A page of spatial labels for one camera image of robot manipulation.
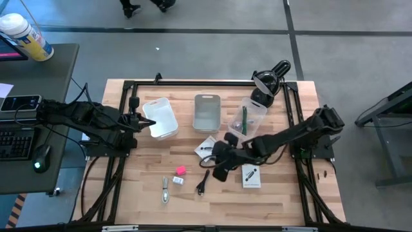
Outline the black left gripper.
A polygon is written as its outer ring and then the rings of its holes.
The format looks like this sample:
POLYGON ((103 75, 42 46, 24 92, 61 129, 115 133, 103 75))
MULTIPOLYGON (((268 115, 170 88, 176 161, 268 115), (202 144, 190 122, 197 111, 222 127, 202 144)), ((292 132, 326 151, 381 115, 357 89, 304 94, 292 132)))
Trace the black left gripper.
POLYGON ((140 133, 144 128, 155 125, 155 121, 146 119, 141 113, 125 113, 120 116, 120 123, 123 127, 133 130, 135 133, 140 133))

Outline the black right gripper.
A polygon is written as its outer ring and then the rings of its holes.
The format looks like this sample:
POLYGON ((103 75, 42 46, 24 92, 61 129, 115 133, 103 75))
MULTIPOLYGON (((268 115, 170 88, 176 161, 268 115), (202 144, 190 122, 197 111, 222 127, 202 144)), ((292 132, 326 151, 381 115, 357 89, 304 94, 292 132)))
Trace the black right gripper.
POLYGON ((224 140, 214 144, 215 166, 212 176, 220 182, 227 180, 229 169, 236 169, 244 164, 253 164, 254 157, 248 142, 242 142, 241 148, 237 148, 239 139, 231 132, 226 132, 224 140))

